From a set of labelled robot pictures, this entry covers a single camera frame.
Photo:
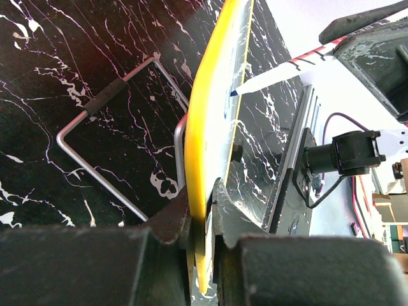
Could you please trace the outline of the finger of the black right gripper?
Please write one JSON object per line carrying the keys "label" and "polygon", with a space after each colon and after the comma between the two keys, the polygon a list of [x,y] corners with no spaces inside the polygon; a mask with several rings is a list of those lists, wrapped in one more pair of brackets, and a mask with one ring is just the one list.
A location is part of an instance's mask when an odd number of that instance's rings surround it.
{"label": "finger of the black right gripper", "polygon": [[347,38],[334,52],[399,122],[407,124],[407,21]]}
{"label": "finger of the black right gripper", "polygon": [[359,30],[362,27],[373,24],[378,20],[389,17],[394,13],[398,13],[399,11],[406,9],[407,3],[408,0],[404,0],[373,10],[336,18],[319,34],[319,42],[320,44],[324,45],[346,34]]}

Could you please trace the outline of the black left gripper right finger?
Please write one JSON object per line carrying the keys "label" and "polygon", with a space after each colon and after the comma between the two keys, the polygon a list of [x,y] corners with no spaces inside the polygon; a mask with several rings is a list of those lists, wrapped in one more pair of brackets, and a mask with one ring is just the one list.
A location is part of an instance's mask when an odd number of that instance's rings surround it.
{"label": "black left gripper right finger", "polygon": [[213,280],[219,305],[406,305],[398,260],[379,242],[271,235],[212,191]]}

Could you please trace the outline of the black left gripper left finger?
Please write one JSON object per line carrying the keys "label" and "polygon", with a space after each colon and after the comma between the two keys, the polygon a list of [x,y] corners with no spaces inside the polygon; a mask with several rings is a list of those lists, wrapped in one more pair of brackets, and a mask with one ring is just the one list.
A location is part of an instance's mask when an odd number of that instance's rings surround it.
{"label": "black left gripper left finger", "polygon": [[2,305],[189,305],[191,217],[181,190],[139,226],[1,233]]}

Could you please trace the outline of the white marker blue cap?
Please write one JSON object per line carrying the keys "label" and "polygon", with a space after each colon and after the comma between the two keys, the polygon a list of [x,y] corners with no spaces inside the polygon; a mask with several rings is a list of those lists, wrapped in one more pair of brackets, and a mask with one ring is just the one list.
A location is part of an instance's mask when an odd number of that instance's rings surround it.
{"label": "white marker blue cap", "polygon": [[336,43],[328,43],[279,64],[275,68],[248,79],[242,85],[232,90],[230,96],[235,97],[256,92],[265,87],[316,69],[318,66],[334,59],[333,53],[336,46]]}

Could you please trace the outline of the white board yellow frame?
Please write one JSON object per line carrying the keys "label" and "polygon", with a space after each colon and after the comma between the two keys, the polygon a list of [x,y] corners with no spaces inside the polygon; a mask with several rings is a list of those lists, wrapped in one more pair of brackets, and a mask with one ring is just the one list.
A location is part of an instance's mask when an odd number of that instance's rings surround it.
{"label": "white board yellow frame", "polygon": [[254,1],[225,1],[198,67],[187,114],[184,170],[192,217],[198,289],[213,267],[212,191],[228,178],[245,78]]}

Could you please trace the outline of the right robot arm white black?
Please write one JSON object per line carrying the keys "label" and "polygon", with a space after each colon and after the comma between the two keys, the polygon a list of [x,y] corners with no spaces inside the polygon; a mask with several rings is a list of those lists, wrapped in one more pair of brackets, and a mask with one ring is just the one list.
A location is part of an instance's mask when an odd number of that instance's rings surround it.
{"label": "right robot arm white black", "polygon": [[[407,1],[335,19],[319,35],[320,43],[342,38],[339,60],[401,124],[407,124],[407,15],[391,16]],[[304,147],[301,166],[312,174],[337,171],[363,175],[389,157],[407,157],[407,131],[351,131],[326,145]]]}

